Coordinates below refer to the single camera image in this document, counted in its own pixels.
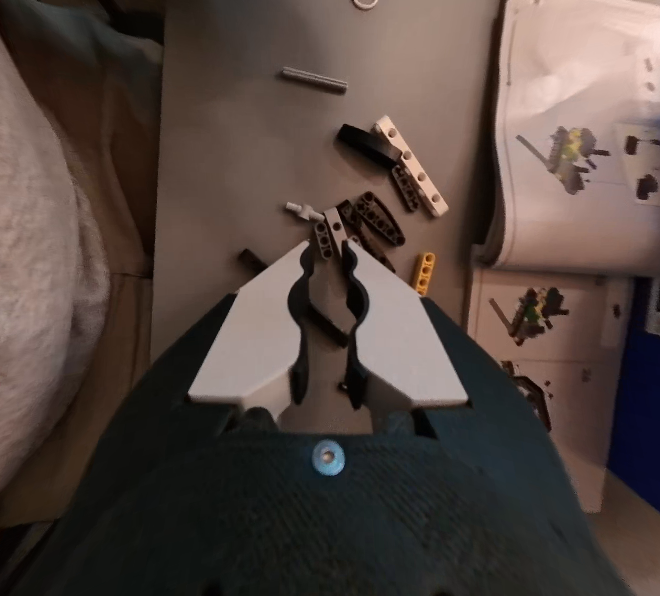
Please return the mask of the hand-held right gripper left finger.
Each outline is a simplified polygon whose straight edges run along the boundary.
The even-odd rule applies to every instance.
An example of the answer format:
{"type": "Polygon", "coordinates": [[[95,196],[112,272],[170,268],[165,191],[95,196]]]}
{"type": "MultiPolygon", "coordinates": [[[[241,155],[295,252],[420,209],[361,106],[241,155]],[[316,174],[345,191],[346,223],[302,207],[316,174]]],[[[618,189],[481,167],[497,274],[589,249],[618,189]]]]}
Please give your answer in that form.
{"type": "Polygon", "coordinates": [[[314,272],[309,239],[230,296],[230,307],[188,390],[198,404],[262,408],[278,421],[309,381],[304,318],[314,272]]]}

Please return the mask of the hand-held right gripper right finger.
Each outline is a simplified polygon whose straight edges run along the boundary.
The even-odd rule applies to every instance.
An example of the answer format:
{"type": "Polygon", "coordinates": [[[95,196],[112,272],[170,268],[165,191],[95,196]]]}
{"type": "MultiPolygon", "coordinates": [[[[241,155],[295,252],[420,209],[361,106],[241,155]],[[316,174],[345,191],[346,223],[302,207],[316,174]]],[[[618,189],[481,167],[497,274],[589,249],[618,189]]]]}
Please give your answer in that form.
{"type": "Polygon", "coordinates": [[[464,407],[469,396],[425,299],[350,240],[342,244],[349,333],[345,390],[359,410],[464,407]]]}

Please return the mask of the light grey short lego beam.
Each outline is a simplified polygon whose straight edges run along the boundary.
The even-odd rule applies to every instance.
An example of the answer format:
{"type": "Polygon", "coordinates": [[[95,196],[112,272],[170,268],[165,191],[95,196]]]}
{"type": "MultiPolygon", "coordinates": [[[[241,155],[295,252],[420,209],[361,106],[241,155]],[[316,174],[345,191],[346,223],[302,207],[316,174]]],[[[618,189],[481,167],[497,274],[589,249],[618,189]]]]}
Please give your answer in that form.
{"type": "Polygon", "coordinates": [[[338,254],[338,257],[341,257],[343,243],[348,239],[348,236],[342,223],[340,213],[336,206],[332,206],[331,208],[328,208],[323,215],[326,218],[326,224],[329,229],[329,235],[331,236],[334,250],[338,254]]]}
{"type": "Polygon", "coordinates": [[[324,221],[315,221],[313,228],[321,257],[325,261],[331,260],[334,256],[334,249],[326,223],[324,221]]]}

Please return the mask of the black long lego beam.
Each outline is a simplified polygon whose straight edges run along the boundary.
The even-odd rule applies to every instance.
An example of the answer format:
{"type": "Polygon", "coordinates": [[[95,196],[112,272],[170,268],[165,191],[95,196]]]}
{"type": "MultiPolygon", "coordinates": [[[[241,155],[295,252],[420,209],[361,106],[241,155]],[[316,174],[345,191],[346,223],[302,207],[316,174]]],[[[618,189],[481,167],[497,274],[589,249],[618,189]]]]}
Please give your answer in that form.
{"type": "MultiPolygon", "coordinates": [[[[238,261],[248,268],[254,275],[259,275],[264,272],[269,263],[265,262],[254,254],[250,249],[242,250],[238,257],[238,261]]],[[[309,300],[306,317],[309,322],[314,325],[326,338],[334,343],[339,348],[347,348],[349,344],[349,336],[341,328],[334,324],[334,322],[323,312],[318,306],[309,300]]]]}

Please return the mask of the black short lego beam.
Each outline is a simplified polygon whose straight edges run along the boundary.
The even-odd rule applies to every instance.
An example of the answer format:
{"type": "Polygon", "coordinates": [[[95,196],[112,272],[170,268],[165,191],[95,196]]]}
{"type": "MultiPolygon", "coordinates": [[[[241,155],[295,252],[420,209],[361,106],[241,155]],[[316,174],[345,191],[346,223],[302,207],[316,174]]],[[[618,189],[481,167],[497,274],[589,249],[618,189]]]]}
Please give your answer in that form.
{"type": "Polygon", "coordinates": [[[395,247],[405,245],[406,238],[399,224],[372,191],[359,196],[354,203],[354,209],[362,221],[389,244],[395,247]]]}

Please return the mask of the grey lego axle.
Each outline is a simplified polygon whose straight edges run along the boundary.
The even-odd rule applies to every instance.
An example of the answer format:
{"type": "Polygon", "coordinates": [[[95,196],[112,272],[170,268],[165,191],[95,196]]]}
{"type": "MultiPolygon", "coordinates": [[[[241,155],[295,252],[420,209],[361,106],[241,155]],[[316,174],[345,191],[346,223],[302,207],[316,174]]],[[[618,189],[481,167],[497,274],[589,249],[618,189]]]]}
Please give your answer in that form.
{"type": "Polygon", "coordinates": [[[331,78],[314,72],[303,71],[297,68],[285,66],[280,71],[280,76],[285,80],[298,82],[314,88],[323,89],[334,94],[345,94],[349,84],[346,81],[331,78]]]}

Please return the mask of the grey lego pin connector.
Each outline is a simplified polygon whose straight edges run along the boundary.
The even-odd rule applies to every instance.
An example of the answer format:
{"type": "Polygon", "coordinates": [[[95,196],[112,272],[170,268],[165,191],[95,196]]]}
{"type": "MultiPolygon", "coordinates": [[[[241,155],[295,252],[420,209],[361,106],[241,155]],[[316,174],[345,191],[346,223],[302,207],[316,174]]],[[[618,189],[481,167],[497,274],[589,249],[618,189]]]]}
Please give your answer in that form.
{"type": "Polygon", "coordinates": [[[285,210],[305,221],[316,223],[323,223],[326,221],[326,217],[322,213],[315,211],[309,204],[295,204],[289,202],[285,204],[285,210]]]}

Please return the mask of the open lego instruction booklet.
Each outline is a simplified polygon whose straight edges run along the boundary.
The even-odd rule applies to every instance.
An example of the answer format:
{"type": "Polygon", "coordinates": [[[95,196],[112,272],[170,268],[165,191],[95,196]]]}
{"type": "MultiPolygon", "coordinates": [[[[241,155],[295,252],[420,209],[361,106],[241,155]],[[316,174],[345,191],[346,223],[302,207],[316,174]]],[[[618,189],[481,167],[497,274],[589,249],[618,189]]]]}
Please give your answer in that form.
{"type": "Polygon", "coordinates": [[[541,392],[595,513],[634,278],[659,276],[659,6],[506,0],[498,77],[496,202],[466,329],[541,392]]]}

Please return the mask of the light grey thick lego beam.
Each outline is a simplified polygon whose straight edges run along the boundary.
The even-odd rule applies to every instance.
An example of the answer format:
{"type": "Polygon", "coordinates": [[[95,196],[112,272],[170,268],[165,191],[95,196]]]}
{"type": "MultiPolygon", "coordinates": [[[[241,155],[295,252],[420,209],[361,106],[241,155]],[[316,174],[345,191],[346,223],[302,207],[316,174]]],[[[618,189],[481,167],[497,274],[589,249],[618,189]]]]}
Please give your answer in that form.
{"type": "Polygon", "coordinates": [[[384,137],[391,146],[400,152],[399,164],[415,188],[426,210],[434,218],[442,217],[449,209],[448,204],[433,184],[426,169],[417,159],[407,141],[392,120],[384,115],[374,123],[376,133],[384,137]]]}

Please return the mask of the blue plastic bin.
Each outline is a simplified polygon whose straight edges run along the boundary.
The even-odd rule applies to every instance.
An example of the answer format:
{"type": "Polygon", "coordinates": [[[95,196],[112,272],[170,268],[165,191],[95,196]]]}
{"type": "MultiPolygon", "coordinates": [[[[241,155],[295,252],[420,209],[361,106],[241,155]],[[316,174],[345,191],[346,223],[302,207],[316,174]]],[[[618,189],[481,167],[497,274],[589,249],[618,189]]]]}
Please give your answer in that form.
{"type": "Polygon", "coordinates": [[[607,467],[659,510],[659,279],[635,281],[607,467]]]}

